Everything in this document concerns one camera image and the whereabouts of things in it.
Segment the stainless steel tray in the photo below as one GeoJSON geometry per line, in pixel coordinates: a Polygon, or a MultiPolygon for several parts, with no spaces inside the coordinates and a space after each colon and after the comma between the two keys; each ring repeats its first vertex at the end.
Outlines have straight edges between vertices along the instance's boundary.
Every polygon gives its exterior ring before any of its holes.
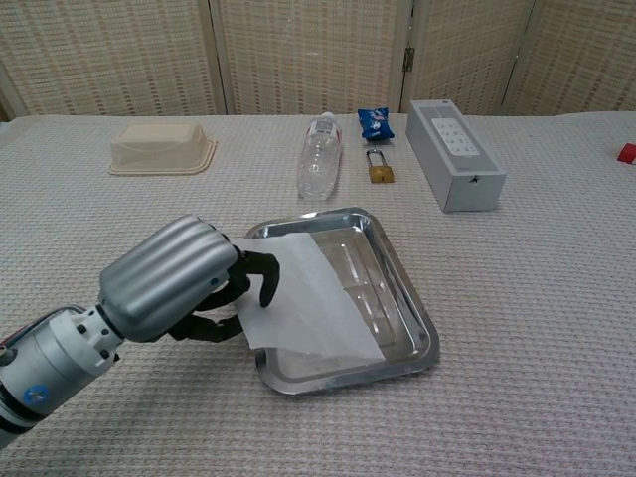
{"type": "Polygon", "coordinates": [[[251,229],[265,239],[307,232],[336,270],[385,355],[381,362],[329,358],[282,349],[256,351],[262,380],[276,391],[300,395],[368,383],[430,367],[439,338],[380,223],[358,208],[306,214],[251,229]]]}

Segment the brass padlock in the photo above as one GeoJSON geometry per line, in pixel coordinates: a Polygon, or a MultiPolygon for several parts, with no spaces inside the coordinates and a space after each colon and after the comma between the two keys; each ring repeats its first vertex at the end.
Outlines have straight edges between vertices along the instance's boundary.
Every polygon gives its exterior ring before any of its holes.
{"type": "Polygon", "coordinates": [[[396,177],[394,176],[394,170],[391,166],[387,165],[387,160],[385,159],[385,155],[382,153],[380,149],[373,148],[367,151],[367,162],[369,163],[369,179],[371,179],[372,184],[380,184],[382,182],[394,182],[396,177]],[[382,166],[374,166],[373,162],[371,162],[371,155],[378,154],[380,159],[382,160],[382,166]]]}

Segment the paper sheet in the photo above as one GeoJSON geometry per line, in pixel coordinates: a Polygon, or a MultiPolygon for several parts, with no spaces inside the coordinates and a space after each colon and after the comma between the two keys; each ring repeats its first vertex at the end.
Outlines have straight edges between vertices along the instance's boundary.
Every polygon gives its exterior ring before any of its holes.
{"type": "Polygon", "coordinates": [[[249,292],[235,302],[252,349],[384,359],[360,311],[310,234],[232,242],[244,250],[273,253],[280,263],[280,283],[268,307],[258,304],[262,277],[257,275],[250,276],[249,292]]]}

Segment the robotic hand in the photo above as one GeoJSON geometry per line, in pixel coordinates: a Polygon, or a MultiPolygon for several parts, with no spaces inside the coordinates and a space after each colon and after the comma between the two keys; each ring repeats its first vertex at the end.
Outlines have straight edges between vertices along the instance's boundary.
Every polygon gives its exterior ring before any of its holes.
{"type": "Polygon", "coordinates": [[[101,273],[99,304],[61,308],[0,342],[0,449],[108,371],[124,340],[168,333],[221,342],[240,333],[236,315],[215,323],[194,312],[239,298],[248,274],[263,275],[267,306],[279,279],[273,255],[241,251],[193,216],[147,238],[101,273]]]}

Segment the red object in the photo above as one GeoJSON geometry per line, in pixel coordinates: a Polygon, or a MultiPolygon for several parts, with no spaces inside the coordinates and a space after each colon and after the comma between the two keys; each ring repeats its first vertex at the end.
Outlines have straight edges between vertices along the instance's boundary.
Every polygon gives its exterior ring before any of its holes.
{"type": "Polygon", "coordinates": [[[627,164],[633,164],[636,161],[636,144],[627,143],[623,150],[618,155],[620,162],[626,162],[627,164]]]}

